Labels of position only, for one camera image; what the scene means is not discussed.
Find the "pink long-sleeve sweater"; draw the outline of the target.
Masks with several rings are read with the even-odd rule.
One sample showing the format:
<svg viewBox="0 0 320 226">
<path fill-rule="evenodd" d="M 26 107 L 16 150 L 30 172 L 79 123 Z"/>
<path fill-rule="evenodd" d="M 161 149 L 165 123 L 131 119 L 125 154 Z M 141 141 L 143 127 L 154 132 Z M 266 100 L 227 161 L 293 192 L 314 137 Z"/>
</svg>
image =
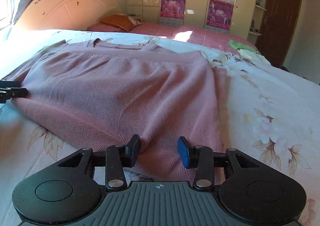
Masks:
<svg viewBox="0 0 320 226">
<path fill-rule="evenodd" d="M 75 147 L 104 151 L 139 135 L 133 172 L 156 180 L 193 180 L 178 154 L 181 136 L 222 149 L 218 98 L 226 72 L 212 69 L 199 51 L 61 41 L 6 79 L 28 90 L 12 100 L 17 110 Z"/>
</svg>

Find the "floral white bed quilt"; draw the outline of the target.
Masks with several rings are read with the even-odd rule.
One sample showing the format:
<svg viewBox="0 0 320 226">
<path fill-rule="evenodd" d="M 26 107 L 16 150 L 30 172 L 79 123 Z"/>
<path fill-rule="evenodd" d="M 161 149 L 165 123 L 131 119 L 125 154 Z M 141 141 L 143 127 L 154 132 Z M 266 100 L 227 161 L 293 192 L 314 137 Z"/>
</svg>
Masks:
<svg viewBox="0 0 320 226">
<path fill-rule="evenodd" d="M 242 56 L 149 35 L 72 30 L 26 31 L 1 43 L 1 78 L 40 50 L 100 39 L 119 45 L 155 43 L 178 54 L 199 51 L 226 79 L 218 98 L 221 151 L 234 147 L 299 182 L 307 201 L 302 225 L 319 225 L 319 85 Z M 17 110 L 1 105 L 1 225 L 17 225 L 11 194 L 25 177 L 75 147 Z M 126 172 L 127 179 L 153 179 Z"/>
</svg>

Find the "cream arched headboard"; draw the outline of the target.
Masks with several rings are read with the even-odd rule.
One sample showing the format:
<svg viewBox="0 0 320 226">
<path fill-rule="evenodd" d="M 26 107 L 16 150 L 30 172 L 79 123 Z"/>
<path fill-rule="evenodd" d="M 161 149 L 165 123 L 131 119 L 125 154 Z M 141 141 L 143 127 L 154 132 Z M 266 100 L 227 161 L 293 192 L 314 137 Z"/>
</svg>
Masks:
<svg viewBox="0 0 320 226">
<path fill-rule="evenodd" d="M 120 13 L 117 0 L 33 0 L 15 26 L 27 30 L 87 30 Z"/>
</svg>

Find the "white folded cloth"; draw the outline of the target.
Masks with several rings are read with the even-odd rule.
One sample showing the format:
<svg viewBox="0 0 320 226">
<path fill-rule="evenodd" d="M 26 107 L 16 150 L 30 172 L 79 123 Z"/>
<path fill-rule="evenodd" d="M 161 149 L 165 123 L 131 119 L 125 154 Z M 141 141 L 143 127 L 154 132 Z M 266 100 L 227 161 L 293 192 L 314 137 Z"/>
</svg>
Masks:
<svg viewBox="0 0 320 226">
<path fill-rule="evenodd" d="M 258 51 L 239 49 L 238 53 L 239 53 L 239 55 L 241 55 L 242 57 L 244 57 L 248 60 L 264 63 L 266 65 L 271 65 L 271 63 L 263 55 L 261 55 Z"/>
</svg>

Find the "green folded cloth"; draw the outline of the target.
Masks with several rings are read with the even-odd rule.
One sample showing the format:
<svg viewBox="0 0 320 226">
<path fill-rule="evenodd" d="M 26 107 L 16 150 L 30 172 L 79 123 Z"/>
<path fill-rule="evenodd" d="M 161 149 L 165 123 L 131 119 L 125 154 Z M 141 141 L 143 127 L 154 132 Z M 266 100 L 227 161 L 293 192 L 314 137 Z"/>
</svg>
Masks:
<svg viewBox="0 0 320 226">
<path fill-rule="evenodd" d="M 244 44 L 244 43 L 232 40 L 232 39 L 228 41 L 228 45 L 235 51 L 247 50 L 247 51 L 254 52 L 254 53 L 259 52 L 257 50 L 257 48 L 251 44 L 247 45 L 247 44 Z"/>
</svg>

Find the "pink checked bedspread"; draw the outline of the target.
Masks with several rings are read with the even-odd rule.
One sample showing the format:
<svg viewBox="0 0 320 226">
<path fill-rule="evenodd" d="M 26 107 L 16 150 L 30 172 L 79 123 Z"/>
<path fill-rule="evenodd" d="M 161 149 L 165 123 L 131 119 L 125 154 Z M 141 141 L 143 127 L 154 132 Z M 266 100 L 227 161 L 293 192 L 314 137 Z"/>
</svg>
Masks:
<svg viewBox="0 0 320 226">
<path fill-rule="evenodd" d="M 142 25 L 133 28 L 129 32 L 133 34 L 157 36 L 180 42 L 193 43 L 224 52 L 231 52 L 233 54 L 237 54 L 238 52 L 233 50 L 228 45 L 229 40 L 232 39 L 247 45 L 251 44 L 249 41 L 246 41 L 238 36 L 232 36 L 222 32 L 188 25 L 173 27 L 153 23 L 143 23 Z"/>
</svg>

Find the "orange striped pillow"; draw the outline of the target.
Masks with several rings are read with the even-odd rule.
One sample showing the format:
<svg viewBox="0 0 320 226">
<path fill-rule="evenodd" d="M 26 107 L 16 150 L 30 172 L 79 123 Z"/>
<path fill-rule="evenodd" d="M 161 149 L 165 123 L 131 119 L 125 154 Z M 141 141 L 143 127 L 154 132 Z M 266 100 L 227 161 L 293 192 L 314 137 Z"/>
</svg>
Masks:
<svg viewBox="0 0 320 226">
<path fill-rule="evenodd" d="M 130 31 L 133 28 L 142 25 L 142 22 L 131 15 L 114 14 L 100 20 L 101 23 L 120 28 L 124 31 Z"/>
</svg>

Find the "lower right pink poster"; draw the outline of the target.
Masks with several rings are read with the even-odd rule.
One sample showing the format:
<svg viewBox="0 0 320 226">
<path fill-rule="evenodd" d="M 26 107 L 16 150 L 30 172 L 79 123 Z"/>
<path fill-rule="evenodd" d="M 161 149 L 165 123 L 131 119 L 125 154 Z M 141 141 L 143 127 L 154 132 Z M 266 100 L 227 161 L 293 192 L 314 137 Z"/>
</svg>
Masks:
<svg viewBox="0 0 320 226">
<path fill-rule="evenodd" d="M 209 0 L 205 28 L 228 34 L 232 20 L 233 7 L 233 4 L 228 2 Z"/>
</svg>

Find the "lower left pink poster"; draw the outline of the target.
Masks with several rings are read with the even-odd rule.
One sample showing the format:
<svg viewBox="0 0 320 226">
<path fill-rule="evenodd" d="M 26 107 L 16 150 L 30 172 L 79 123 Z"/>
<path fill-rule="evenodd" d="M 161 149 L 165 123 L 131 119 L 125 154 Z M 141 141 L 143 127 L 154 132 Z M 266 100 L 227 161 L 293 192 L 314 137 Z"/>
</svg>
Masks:
<svg viewBox="0 0 320 226">
<path fill-rule="evenodd" d="M 184 22 L 186 0 L 161 0 L 159 24 L 179 27 Z"/>
</svg>

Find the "dark brown wooden door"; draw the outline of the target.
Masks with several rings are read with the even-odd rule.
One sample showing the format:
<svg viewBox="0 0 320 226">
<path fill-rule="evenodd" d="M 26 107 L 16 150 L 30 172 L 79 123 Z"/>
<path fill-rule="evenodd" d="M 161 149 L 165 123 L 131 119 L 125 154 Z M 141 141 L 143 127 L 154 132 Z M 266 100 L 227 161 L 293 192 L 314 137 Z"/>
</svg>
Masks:
<svg viewBox="0 0 320 226">
<path fill-rule="evenodd" d="M 259 52 L 274 66 L 281 67 L 295 33 L 302 0 L 266 0 L 266 12 L 256 42 Z"/>
</svg>

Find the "corner wall shelves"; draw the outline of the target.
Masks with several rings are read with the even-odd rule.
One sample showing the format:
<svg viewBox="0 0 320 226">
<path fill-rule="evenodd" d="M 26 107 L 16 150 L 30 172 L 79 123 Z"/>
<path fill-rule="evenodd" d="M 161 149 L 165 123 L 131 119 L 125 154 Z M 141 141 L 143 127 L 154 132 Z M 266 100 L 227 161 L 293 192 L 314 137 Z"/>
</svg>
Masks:
<svg viewBox="0 0 320 226">
<path fill-rule="evenodd" d="M 257 39 L 262 36 L 261 26 L 266 12 L 266 0 L 255 0 L 252 23 L 247 36 L 247 40 L 253 45 L 255 45 Z"/>
</svg>

